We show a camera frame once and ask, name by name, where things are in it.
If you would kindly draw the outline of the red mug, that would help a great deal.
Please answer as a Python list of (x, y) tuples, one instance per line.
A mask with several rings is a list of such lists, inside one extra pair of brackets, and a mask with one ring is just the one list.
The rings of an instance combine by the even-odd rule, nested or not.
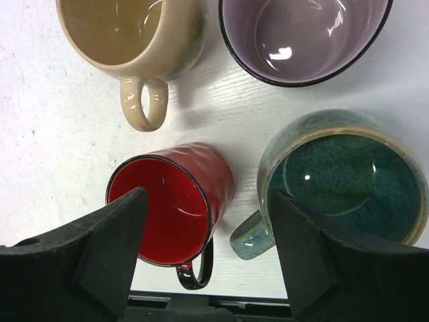
[(187, 290), (204, 288), (212, 276), (213, 235), (235, 192), (227, 161), (200, 142), (134, 156), (112, 173), (105, 201), (112, 203), (136, 187), (147, 192), (138, 258), (174, 267)]

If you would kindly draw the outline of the cream mug with blue drips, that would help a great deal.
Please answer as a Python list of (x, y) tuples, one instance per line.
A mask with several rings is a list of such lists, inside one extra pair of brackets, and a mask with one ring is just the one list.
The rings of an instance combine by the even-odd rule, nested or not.
[(168, 82), (188, 72), (207, 35), (206, 1), (61, 0), (62, 30), (82, 58), (120, 81), (121, 107), (137, 131), (166, 118)]

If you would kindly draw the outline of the lavender mug with black handle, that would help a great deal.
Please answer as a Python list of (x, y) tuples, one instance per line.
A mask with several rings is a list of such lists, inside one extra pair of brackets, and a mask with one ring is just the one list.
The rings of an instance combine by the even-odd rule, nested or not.
[(392, 1), (219, 1), (219, 23), (235, 62), (278, 87), (308, 87), (335, 77), (368, 51)]

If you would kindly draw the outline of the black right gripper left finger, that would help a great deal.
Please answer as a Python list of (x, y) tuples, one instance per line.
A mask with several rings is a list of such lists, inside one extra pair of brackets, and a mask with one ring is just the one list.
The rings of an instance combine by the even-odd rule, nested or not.
[(1, 246), (2, 321), (120, 321), (147, 216), (138, 187), (46, 233)]

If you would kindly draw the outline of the teal green mug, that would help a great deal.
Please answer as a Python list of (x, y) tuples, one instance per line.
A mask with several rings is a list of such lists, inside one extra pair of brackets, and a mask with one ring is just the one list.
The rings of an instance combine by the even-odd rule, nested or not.
[(428, 221), (428, 181), (420, 161), (384, 121), (329, 109), (301, 116), (267, 145), (257, 171), (259, 208), (231, 234), (250, 260), (274, 247), (271, 193), (365, 233), (414, 245)]

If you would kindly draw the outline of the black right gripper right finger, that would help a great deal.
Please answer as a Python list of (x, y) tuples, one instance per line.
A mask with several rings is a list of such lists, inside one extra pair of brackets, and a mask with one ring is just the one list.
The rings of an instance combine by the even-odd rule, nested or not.
[(375, 237), (279, 190), (269, 218), (295, 321), (427, 321), (428, 250)]

